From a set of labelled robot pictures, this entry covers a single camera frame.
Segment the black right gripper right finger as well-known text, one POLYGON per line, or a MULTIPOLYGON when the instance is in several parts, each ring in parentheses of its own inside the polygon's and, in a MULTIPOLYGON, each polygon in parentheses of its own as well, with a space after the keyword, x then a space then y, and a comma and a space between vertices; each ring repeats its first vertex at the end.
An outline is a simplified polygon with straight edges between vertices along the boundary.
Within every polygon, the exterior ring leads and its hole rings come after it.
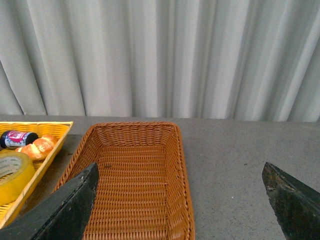
POLYGON ((287 240, 320 238, 320 193, 266 162, 262 180, 269 203, 287 240))

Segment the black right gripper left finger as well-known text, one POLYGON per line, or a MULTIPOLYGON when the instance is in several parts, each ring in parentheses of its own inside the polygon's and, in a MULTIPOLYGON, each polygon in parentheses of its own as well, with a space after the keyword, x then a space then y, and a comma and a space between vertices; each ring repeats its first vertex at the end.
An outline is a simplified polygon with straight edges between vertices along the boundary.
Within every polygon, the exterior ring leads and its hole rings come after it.
POLYGON ((94 162, 19 219, 0 230, 2 240, 81 240, 99 181, 94 162))

